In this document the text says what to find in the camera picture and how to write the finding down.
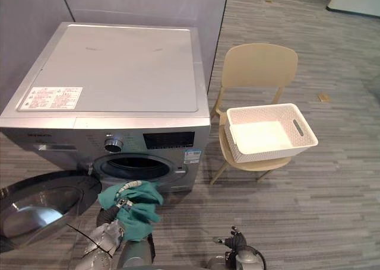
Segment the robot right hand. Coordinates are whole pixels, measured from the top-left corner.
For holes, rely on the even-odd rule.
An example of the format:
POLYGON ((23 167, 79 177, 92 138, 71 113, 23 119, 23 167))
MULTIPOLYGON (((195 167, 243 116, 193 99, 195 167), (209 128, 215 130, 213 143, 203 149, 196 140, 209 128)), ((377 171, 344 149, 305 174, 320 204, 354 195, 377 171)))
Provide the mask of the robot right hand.
POLYGON ((213 242, 215 244, 224 245, 234 252, 245 250, 248 246, 245 236, 235 225, 231 226, 231 229, 229 237, 213 237, 213 242))

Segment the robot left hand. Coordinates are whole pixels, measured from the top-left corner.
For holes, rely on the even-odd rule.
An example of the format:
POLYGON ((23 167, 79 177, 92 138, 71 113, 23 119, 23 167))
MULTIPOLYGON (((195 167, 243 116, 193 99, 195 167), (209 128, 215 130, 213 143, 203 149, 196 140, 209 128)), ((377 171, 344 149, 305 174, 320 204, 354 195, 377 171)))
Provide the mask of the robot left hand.
POLYGON ((125 183, 122 185, 115 195, 115 201, 116 203, 113 204, 109 209, 101 208, 99 211, 99 214, 96 219, 96 226, 99 227, 103 224, 110 224, 113 220, 115 220, 117 213, 119 210, 126 206, 128 208, 131 208, 133 203, 128 199, 121 198, 122 192, 126 190, 130 190, 131 188, 136 188, 138 186, 142 185, 141 180, 131 181, 128 183, 125 183))

